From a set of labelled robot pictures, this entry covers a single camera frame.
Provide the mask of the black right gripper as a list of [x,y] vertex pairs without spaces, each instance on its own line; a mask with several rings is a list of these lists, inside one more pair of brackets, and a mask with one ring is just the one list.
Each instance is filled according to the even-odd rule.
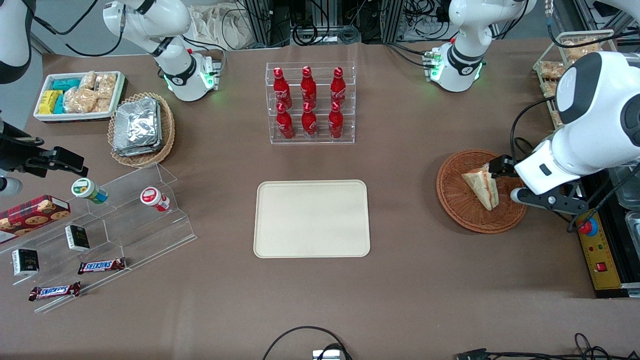
[[29,173],[45,178],[49,170],[66,171],[78,177],[87,177],[89,169],[84,166],[85,158],[61,146],[55,146],[52,157],[41,156],[45,144],[40,137],[33,137],[17,127],[0,123],[0,166],[11,173]]

